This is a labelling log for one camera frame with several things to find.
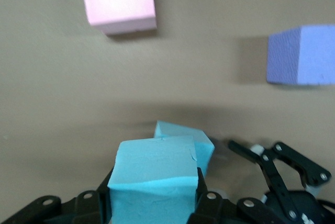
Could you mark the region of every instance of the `bolt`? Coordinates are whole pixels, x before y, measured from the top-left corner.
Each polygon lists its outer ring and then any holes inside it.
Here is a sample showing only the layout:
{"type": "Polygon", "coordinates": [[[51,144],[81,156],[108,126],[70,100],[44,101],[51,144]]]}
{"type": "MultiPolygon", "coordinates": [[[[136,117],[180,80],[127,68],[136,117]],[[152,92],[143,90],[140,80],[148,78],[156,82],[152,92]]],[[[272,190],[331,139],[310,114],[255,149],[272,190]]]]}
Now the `bolt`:
{"type": "Polygon", "coordinates": [[[324,173],[321,173],[320,174],[320,177],[321,179],[323,179],[324,181],[326,181],[328,179],[328,177],[324,174],[324,173]]]}
{"type": "Polygon", "coordinates": [[[288,214],[289,214],[293,219],[297,218],[296,213],[295,213],[294,211],[292,211],[292,210],[290,210],[290,211],[288,212],[288,214]]]}
{"type": "Polygon", "coordinates": [[[209,198],[209,199],[216,199],[216,195],[215,195],[215,193],[208,193],[207,194],[207,198],[209,198]]]}
{"type": "Polygon", "coordinates": [[[278,151],[281,151],[281,150],[282,150],[282,147],[281,147],[279,144],[276,144],[276,149],[277,149],[278,151]]]}
{"type": "Polygon", "coordinates": [[[255,204],[254,204],[251,200],[249,200],[249,199],[246,199],[246,200],[243,202],[243,204],[244,204],[246,207],[254,207],[254,206],[255,206],[255,204]]]}

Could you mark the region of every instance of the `foam block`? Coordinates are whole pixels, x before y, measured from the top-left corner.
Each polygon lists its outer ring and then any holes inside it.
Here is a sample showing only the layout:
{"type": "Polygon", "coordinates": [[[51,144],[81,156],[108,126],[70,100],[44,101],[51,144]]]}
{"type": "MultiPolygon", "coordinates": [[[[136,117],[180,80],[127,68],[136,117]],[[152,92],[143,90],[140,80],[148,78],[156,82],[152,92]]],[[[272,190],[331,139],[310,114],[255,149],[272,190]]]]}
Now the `foam block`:
{"type": "Polygon", "coordinates": [[[335,25],[306,25],[271,35],[267,81],[335,84],[335,25]]]}
{"type": "Polygon", "coordinates": [[[84,0],[88,22],[107,35],[155,29],[154,0],[84,0]]]}
{"type": "Polygon", "coordinates": [[[198,184],[194,140],[124,141],[110,177],[113,224],[185,224],[198,184]]]}
{"type": "Polygon", "coordinates": [[[204,176],[207,174],[208,163],[214,151],[214,145],[199,129],[180,126],[164,121],[157,121],[154,137],[167,136],[193,136],[195,151],[197,154],[197,165],[201,168],[204,176]]]}

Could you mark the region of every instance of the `pink foam block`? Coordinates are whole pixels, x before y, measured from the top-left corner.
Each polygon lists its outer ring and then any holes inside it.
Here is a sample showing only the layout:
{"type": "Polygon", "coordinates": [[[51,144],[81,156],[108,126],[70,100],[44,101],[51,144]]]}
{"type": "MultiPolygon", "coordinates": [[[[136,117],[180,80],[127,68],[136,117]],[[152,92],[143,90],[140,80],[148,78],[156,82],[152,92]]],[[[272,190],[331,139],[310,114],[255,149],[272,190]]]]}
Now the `pink foam block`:
{"type": "Polygon", "coordinates": [[[107,35],[155,29],[153,0],[84,0],[88,22],[107,35]]]}

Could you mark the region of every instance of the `gray surface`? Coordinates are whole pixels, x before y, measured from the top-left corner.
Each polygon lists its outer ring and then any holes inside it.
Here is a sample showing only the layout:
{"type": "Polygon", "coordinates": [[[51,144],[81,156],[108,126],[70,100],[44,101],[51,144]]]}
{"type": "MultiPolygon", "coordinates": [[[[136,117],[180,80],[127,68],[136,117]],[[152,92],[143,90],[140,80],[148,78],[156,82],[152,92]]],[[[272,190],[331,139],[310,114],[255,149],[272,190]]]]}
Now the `gray surface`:
{"type": "MultiPolygon", "coordinates": [[[[107,38],[83,0],[0,0],[0,221],[39,196],[95,187],[119,143],[152,136],[157,119],[280,139],[335,174],[335,88],[265,82],[267,36],[334,23],[333,1],[155,0],[157,32],[107,38]]],[[[232,154],[212,160],[208,184],[233,200],[266,190],[232,154]]]]}

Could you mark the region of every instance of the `blue cube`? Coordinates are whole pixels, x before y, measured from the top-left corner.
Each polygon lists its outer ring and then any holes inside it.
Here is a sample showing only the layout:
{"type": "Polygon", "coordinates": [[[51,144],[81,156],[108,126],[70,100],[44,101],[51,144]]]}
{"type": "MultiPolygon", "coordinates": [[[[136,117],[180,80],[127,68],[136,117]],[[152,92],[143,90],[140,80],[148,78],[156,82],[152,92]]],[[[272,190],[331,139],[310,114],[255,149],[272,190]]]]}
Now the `blue cube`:
{"type": "Polygon", "coordinates": [[[335,25],[305,25],[269,36],[267,81],[335,83],[335,25]]]}
{"type": "Polygon", "coordinates": [[[193,136],[195,152],[197,154],[197,165],[206,176],[208,163],[214,152],[214,145],[206,134],[199,129],[172,124],[164,121],[157,121],[154,137],[167,136],[193,136]]]}
{"type": "Polygon", "coordinates": [[[185,224],[195,210],[194,140],[124,141],[108,182],[113,224],[185,224]]]}

